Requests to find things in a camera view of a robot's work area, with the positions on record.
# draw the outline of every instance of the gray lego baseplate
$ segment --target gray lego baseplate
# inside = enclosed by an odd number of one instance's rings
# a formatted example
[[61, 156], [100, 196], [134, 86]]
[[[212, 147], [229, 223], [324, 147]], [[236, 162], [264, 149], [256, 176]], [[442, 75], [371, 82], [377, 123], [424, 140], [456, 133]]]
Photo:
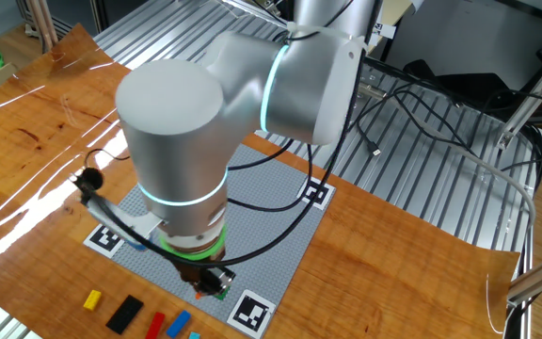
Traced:
[[[263, 157], [263, 154], [240, 145], [230, 165], [246, 164]], [[255, 168], [231, 171], [228, 180], [231, 198], [259, 206], [280, 207], [295, 200], [307, 175], [272, 160]], [[327, 199], [331, 199], [332, 194], [333, 189], [330, 189]], [[292, 223], [305, 206], [301, 202], [286, 212], [262, 213], [229, 204], [226, 258], [234, 258], [268, 244]], [[122, 200], [120, 208], [136, 216], [147, 212], [136, 187]], [[210, 297], [196, 300], [193, 288], [182, 282], [173, 265], [149, 250], [138, 251], [125, 243], [112, 256], [112, 260], [207, 314], [227, 322], [231, 310], [245, 290], [253, 291], [279, 306], [324, 212], [312, 208], [290, 236], [275, 248], [243, 264], [231, 266], [237, 276], [222, 301]], [[153, 241], [158, 241], [157, 236], [153, 237]]]

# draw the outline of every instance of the green led ring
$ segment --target green led ring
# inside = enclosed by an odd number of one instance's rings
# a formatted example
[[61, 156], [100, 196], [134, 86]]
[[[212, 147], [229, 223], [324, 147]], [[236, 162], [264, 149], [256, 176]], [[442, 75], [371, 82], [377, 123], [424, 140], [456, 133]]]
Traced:
[[162, 236], [158, 236], [158, 239], [160, 240], [160, 245], [163, 249], [166, 251], [175, 254], [179, 257], [182, 257], [187, 260], [191, 261], [199, 261], [205, 258], [208, 258], [209, 256], [216, 254], [223, 245], [225, 245], [225, 237], [227, 236], [227, 227], [223, 225], [223, 229], [221, 230], [221, 235], [219, 236], [216, 243], [208, 250], [199, 252], [199, 253], [181, 253], [176, 250], [174, 250], [167, 242], [162, 238]]

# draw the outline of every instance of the wooden tabletop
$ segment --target wooden tabletop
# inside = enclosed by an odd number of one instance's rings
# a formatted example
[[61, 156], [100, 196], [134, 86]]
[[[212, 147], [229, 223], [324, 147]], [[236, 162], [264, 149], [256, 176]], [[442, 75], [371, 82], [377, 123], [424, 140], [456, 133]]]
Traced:
[[[183, 309], [193, 317], [181, 338], [243, 337], [82, 245], [97, 222], [66, 178], [88, 149], [122, 150], [113, 98], [128, 72], [76, 27], [0, 88], [0, 306], [44, 338], [116, 338], [105, 323], [131, 294], [144, 307], [123, 337], [145, 337], [156, 312], [167, 328]], [[253, 135], [244, 143], [278, 149]], [[290, 153], [278, 160], [307, 168]], [[130, 162], [104, 175], [112, 202], [136, 184]], [[265, 338], [501, 338], [517, 253], [475, 248], [340, 178], [329, 183], [335, 196]], [[82, 306], [92, 289], [103, 294], [93, 313]]]

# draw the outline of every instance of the black lego brick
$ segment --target black lego brick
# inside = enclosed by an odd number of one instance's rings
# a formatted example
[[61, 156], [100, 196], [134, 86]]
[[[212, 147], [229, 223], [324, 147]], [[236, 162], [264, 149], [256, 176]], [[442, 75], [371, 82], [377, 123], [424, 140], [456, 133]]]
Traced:
[[141, 300], [131, 295], [127, 296], [127, 299], [122, 302], [118, 310], [108, 320], [108, 323], [105, 324], [106, 327], [118, 334], [122, 334], [142, 306], [143, 302]]

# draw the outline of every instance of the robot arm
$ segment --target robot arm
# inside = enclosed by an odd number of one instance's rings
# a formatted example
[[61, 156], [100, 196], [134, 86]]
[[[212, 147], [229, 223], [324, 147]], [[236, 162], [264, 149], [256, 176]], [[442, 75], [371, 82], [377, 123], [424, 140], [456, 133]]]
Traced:
[[[322, 26], [346, 4], [296, 1], [295, 21]], [[380, 4], [352, 0], [330, 28], [368, 36]], [[221, 259], [227, 164], [239, 143], [257, 129], [312, 144], [330, 143], [342, 129], [361, 53], [355, 40], [323, 33], [289, 45], [224, 33], [209, 46], [202, 66], [165, 59], [135, 69], [120, 83], [116, 104], [150, 213], [131, 219], [106, 202], [107, 212], [118, 213], [143, 237], [157, 227], [164, 247], [183, 258]], [[101, 201], [84, 199], [84, 204], [100, 222], [135, 242], [106, 217]], [[223, 294], [233, 279], [224, 267], [173, 264], [205, 294]], [[223, 288], [202, 288], [200, 283], [211, 274], [213, 285]]]

